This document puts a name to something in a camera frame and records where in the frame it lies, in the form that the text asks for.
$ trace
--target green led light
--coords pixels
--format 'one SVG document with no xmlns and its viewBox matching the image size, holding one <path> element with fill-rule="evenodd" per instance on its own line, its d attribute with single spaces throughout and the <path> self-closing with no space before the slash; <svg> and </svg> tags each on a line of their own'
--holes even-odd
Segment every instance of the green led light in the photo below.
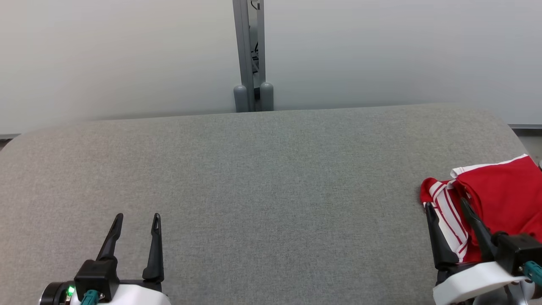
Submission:
<svg viewBox="0 0 542 305">
<path fill-rule="evenodd" d="M 68 287 L 68 293 L 67 293 L 68 296 L 72 296 L 74 292 L 75 292 L 75 287 L 73 286 Z"/>
</svg>

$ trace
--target white plastic part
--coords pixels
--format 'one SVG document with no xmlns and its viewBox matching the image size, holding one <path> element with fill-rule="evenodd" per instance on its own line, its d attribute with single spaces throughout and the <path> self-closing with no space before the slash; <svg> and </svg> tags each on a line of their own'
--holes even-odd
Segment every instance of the white plastic part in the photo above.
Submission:
<svg viewBox="0 0 542 305">
<path fill-rule="evenodd" d="M 70 305 L 80 305 L 77 291 L 73 293 Z M 138 285 L 119 285 L 113 300 L 108 305 L 171 305 L 169 298 L 155 290 Z"/>
<path fill-rule="evenodd" d="M 525 276 L 510 275 L 497 262 L 480 263 L 450 276 L 433 288 L 433 298 L 436 305 L 448 305 L 525 279 L 527 279 Z"/>
</svg>

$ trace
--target red cloth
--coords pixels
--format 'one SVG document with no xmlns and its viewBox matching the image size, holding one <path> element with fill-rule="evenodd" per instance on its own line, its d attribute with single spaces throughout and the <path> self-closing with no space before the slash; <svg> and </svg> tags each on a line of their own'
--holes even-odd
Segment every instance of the red cloth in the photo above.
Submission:
<svg viewBox="0 0 542 305">
<path fill-rule="evenodd" d="M 460 167 L 452 170 L 451 175 L 455 180 L 442 183 L 446 184 L 445 195 L 449 196 L 457 215 L 448 213 L 440 216 L 443 216 L 441 220 L 451 224 L 456 222 L 466 230 L 467 253 L 463 262 L 479 262 L 481 257 L 476 236 L 463 220 L 459 205 L 461 197 L 469 199 L 473 210 L 491 233 L 528 233 L 542 242 L 542 172 L 529 156 L 499 164 Z M 443 203 L 433 203 L 436 200 L 430 192 L 435 182 L 434 178 L 424 180 L 420 198 L 422 202 L 432 202 L 438 207 Z M 456 216 L 460 218 L 459 223 L 454 219 Z M 457 231 L 460 230 L 453 230 L 454 234 L 461 235 Z"/>
</svg>

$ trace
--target folded red shirt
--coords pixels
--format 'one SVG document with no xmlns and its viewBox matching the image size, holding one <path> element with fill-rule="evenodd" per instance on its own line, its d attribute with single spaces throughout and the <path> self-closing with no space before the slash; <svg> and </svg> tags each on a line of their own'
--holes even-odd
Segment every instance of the folded red shirt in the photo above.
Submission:
<svg viewBox="0 0 542 305">
<path fill-rule="evenodd" d="M 420 199 L 435 207 L 441 231 L 460 262 L 481 260 L 476 235 L 463 220 L 462 197 L 491 233 L 528 233 L 542 242 L 542 172 L 529 156 L 454 168 L 451 177 L 425 179 Z"/>
</svg>

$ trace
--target teal connector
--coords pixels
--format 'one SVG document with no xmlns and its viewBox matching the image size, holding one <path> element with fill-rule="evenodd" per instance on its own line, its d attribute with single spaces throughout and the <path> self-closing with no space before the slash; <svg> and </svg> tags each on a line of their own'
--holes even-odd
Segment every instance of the teal connector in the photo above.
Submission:
<svg viewBox="0 0 542 305">
<path fill-rule="evenodd" d="M 539 264 L 529 260 L 523 266 L 523 274 L 530 278 L 535 284 L 542 286 L 542 267 Z"/>
<path fill-rule="evenodd" d="M 100 293 L 96 290 L 89 290 L 85 293 L 81 305 L 96 305 L 100 301 Z"/>
</svg>

